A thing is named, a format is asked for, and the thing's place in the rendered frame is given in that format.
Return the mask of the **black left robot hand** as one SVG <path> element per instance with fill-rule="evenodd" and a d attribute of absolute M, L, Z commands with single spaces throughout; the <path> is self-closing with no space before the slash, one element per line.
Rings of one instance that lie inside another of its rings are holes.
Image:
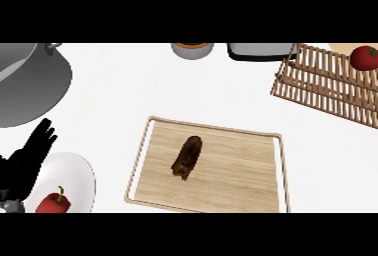
<path fill-rule="evenodd" d="M 28 198 L 56 138 L 52 121 L 45 118 L 24 147 L 9 158 L 0 155 L 0 202 Z"/>

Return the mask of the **wooden tray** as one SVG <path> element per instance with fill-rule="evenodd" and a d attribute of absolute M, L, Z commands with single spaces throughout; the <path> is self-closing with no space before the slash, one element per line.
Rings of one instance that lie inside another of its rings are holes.
<path fill-rule="evenodd" d="M 180 178 L 172 165 L 194 135 L 203 151 L 189 177 Z M 152 116 L 124 200 L 180 212 L 288 213 L 282 136 Z"/>

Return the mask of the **wooden tiered shelf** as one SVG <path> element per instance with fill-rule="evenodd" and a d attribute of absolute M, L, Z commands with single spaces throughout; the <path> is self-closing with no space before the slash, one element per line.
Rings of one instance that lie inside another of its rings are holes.
<path fill-rule="evenodd" d="M 344 54 L 294 43 L 270 94 L 378 129 L 378 69 L 356 70 Z"/>

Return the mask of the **red tomato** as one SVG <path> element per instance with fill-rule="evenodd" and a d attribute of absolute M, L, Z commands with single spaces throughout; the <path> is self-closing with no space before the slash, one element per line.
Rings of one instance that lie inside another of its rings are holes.
<path fill-rule="evenodd" d="M 378 68 L 378 50 L 372 46 L 358 47 L 350 54 L 350 65 L 359 71 Z"/>

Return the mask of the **white plate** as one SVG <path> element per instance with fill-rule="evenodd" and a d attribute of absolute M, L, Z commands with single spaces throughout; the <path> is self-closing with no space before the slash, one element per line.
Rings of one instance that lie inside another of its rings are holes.
<path fill-rule="evenodd" d="M 53 153 L 48 156 L 30 197 L 24 201 L 28 213 L 50 193 L 64 188 L 71 202 L 70 213 L 90 213 L 96 198 L 96 178 L 87 160 L 74 153 Z"/>

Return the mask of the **red bell pepper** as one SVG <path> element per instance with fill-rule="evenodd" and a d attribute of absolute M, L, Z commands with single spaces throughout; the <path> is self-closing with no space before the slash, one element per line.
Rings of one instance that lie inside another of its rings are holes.
<path fill-rule="evenodd" d="M 42 200 L 36 212 L 37 213 L 65 213 L 71 207 L 71 202 L 64 195 L 64 187 L 59 186 L 59 192 L 50 193 Z"/>

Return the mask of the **large grey metal pot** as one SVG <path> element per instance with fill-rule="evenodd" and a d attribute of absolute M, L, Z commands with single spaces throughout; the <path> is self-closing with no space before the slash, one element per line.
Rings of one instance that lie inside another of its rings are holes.
<path fill-rule="evenodd" d="M 73 80 L 61 43 L 0 43 L 0 128 L 37 119 L 64 98 Z"/>

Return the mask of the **dark brown eggplant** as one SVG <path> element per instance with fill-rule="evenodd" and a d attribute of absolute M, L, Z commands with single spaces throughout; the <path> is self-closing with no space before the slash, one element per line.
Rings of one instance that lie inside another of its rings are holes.
<path fill-rule="evenodd" d="M 203 149 L 203 140 L 200 136 L 191 136 L 182 146 L 179 156 L 172 165 L 173 175 L 188 180 L 189 174 L 197 165 Z"/>

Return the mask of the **grey cup with orange rim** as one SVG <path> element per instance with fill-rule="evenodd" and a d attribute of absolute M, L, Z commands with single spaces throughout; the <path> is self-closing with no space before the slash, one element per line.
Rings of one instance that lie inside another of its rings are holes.
<path fill-rule="evenodd" d="M 198 60 L 204 58 L 211 50 L 214 44 L 213 43 L 200 43 L 200 44 L 183 44 L 183 43 L 173 43 L 172 49 L 173 52 L 179 57 L 186 60 Z"/>

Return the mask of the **grey and black appliance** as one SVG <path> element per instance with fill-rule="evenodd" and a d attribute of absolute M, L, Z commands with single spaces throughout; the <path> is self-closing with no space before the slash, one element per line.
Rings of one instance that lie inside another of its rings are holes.
<path fill-rule="evenodd" d="M 293 43 L 229 43 L 229 57 L 238 61 L 272 62 L 297 57 Z"/>

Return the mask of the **pale wooden board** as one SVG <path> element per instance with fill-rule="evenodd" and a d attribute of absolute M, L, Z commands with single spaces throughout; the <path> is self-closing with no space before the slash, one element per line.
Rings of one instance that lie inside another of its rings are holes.
<path fill-rule="evenodd" d="M 378 43 L 331 43 L 330 47 L 334 52 L 349 56 L 353 50 L 361 46 L 371 46 L 378 50 Z"/>

